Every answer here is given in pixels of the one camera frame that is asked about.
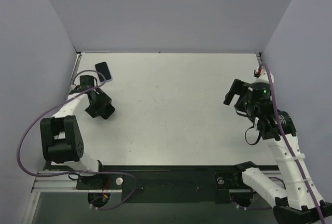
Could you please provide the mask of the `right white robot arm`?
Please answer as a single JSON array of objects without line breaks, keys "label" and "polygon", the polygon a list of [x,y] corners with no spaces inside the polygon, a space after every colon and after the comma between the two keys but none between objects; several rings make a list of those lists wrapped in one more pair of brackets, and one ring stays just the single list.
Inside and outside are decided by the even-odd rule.
[{"label": "right white robot arm", "polygon": [[235,109],[247,117],[272,152],[284,187],[278,186],[252,162],[238,164],[232,173],[237,187],[249,186],[273,209],[277,223],[314,223],[331,216],[331,203],[317,191],[300,151],[296,129],[290,115],[276,110],[267,82],[246,83],[235,79],[224,104],[239,96]]}]

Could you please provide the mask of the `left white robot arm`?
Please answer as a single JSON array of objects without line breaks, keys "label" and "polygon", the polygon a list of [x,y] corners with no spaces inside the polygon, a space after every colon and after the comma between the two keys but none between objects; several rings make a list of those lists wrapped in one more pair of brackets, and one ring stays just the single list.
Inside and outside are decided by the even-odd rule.
[{"label": "left white robot arm", "polygon": [[90,174],[90,185],[97,189],[104,187],[107,176],[99,171],[101,163],[85,152],[78,119],[87,113],[91,118],[107,120],[114,112],[112,99],[97,86],[96,78],[80,76],[79,85],[70,91],[67,102],[50,118],[40,121],[44,159],[67,165],[80,174]]}]

